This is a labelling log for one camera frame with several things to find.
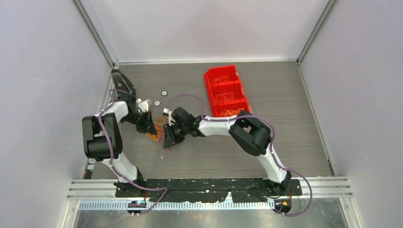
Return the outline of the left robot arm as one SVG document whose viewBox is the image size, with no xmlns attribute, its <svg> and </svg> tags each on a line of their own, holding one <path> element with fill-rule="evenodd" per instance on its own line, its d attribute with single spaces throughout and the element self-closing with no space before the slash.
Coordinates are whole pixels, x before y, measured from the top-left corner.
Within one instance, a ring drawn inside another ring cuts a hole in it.
<svg viewBox="0 0 403 228">
<path fill-rule="evenodd" d="M 82 119 L 86 157 L 106 165 L 118 178 L 115 185 L 135 197 L 142 196 L 149 188 L 139 169 L 123 153 L 119 122 L 129 122 L 139 133 L 157 136 L 150 104 L 150 100 L 122 95 L 117 101 L 111 100 L 99 113 Z"/>
</svg>

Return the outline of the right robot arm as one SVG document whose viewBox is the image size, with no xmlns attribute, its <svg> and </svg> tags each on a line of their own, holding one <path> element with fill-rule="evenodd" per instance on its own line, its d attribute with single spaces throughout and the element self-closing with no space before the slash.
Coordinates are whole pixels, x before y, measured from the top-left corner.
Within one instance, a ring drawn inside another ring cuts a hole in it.
<svg viewBox="0 0 403 228">
<path fill-rule="evenodd" d="M 289 191 L 292 175 L 274 150 L 274 131 L 264 124 L 262 119 L 247 111 L 230 117 L 195 117 L 181 107 L 173 111 L 165 108 L 163 115 L 168 117 L 168 123 L 164 125 L 165 149 L 183 142 L 187 135 L 230 136 L 244 152 L 257 157 L 267 173 L 274 193 L 283 195 Z"/>
</svg>

